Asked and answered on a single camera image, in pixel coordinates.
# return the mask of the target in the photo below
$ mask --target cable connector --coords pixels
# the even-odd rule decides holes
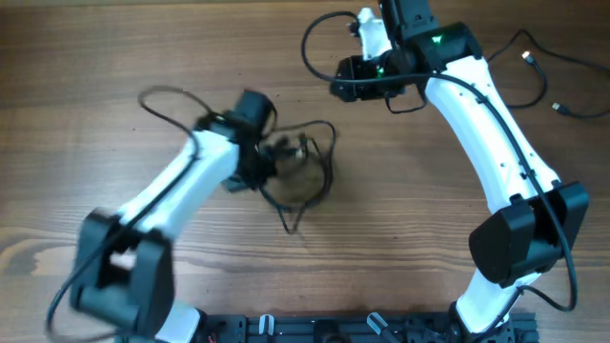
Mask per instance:
[[[524,51],[521,54],[521,57],[523,57],[523,60],[525,60],[525,63],[527,63],[527,64],[531,64],[531,65],[536,64],[536,60],[534,59],[534,56],[532,56],[530,51]]]
[[[553,110],[559,112],[559,114],[563,114],[563,115],[570,115],[570,109],[568,109],[566,106],[563,106],[562,104],[558,104],[558,103],[554,103],[552,106]]]

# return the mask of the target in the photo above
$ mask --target black bracket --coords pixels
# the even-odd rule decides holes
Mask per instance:
[[[546,193],[567,238],[574,245],[589,205],[580,183]],[[548,272],[563,257],[559,238],[538,196],[521,199],[494,213],[470,234],[470,253],[489,281],[508,287],[532,272]]]

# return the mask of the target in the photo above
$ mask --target black mounting plate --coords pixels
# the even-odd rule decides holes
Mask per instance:
[[[399,342],[404,343],[453,343],[460,342],[448,336],[447,313],[409,313],[407,315],[383,315],[388,330]],[[315,323],[332,321],[342,336],[349,336],[352,343],[388,343],[367,324],[367,317],[336,316],[287,316],[274,319],[274,334],[259,334],[259,317],[244,315],[210,315],[205,325],[190,343],[318,343]],[[119,343],[152,343],[141,339],[117,337]],[[538,325],[533,313],[515,313],[497,332],[480,343],[538,343]]]

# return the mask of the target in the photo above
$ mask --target metal clamp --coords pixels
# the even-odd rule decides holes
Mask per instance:
[[[388,330],[388,323],[383,320],[379,313],[371,313],[366,317],[366,323],[373,329],[373,331],[383,337],[387,342],[400,343],[400,340],[394,336],[394,334]]]

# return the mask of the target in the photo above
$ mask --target white arm segment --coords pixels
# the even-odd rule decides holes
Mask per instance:
[[[552,182],[559,180],[558,176],[532,149],[506,109],[491,79],[487,62],[472,56],[465,57],[449,63],[443,74],[468,82],[489,98],[517,138],[544,191],[552,190]],[[520,194],[524,199],[537,195],[530,182],[521,176],[523,169],[519,159],[498,121],[485,105],[477,102],[472,93],[450,81],[430,79],[426,96],[449,122],[470,158],[491,213],[511,205],[510,197],[515,194]],[[466,328],[471,333],[487,330],[504,310],[516,287],[531,284],[539,276],[539,273],[523,276],[513,286],[503,289],[489,282],[477,270],[466,293],[457,301],[457,311]],[[503,319],[499,325],[508,320],[508,315]]]
[[[443,74],[462,79],[486,95],[504,118],[545,192],[559,181],[536,154],[499,97],[489,74],[487,62],[473,56],[447,64]],[[524,199],[536,196],[536,190],[521,174],[523,168],[498,120],[479,104],[476,97],[462,86],[450,81],[430,79],[426,96],[447,119],[477,171],[491,213],[511,205],[510,197],[521,194]]]
[[[211,131],[194,131],[193,134],[201,147],[199,159],[172,191],[135,225],[137,230],[148,232],[158,229],[166,238],[175,241],[216,186],[235,172],[239,160],[239,147],[236,144]],[[182,152],[147,189],[118,210],[120,223],[126,225],[136,217],[184,169],[192,154],[193,142],[189,140]]]

